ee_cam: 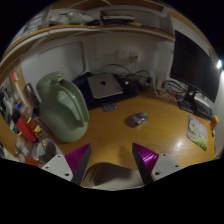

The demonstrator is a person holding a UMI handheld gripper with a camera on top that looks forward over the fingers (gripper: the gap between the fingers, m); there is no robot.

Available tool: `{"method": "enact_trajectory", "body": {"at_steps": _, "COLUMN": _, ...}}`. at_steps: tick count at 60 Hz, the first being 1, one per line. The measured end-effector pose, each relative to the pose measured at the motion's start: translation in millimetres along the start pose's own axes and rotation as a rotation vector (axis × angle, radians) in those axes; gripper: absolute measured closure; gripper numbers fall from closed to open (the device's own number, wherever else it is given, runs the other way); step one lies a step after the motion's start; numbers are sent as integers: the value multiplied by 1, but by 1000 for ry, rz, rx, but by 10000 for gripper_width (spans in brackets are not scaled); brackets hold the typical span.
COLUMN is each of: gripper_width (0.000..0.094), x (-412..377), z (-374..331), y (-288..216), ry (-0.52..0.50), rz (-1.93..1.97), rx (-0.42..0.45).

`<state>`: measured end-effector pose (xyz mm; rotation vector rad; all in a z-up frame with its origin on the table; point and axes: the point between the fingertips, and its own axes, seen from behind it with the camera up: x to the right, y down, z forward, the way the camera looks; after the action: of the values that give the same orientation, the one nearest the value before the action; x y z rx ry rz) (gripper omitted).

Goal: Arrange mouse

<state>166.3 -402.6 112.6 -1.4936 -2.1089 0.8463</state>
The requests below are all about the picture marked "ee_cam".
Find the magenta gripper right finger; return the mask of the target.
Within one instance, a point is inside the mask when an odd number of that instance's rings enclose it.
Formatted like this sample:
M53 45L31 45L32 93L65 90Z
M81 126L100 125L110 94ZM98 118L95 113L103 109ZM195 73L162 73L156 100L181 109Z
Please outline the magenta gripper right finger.
M145 185L182 169L168 154L157 154L137 143L132 144L132 154Z

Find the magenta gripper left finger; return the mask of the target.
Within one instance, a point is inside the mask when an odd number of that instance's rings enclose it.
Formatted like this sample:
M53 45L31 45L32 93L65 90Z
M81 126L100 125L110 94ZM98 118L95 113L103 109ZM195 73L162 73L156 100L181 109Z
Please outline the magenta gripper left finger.
M91 154L91 145L86 144L67 155L57 154L42 169L76 185L80 185Z

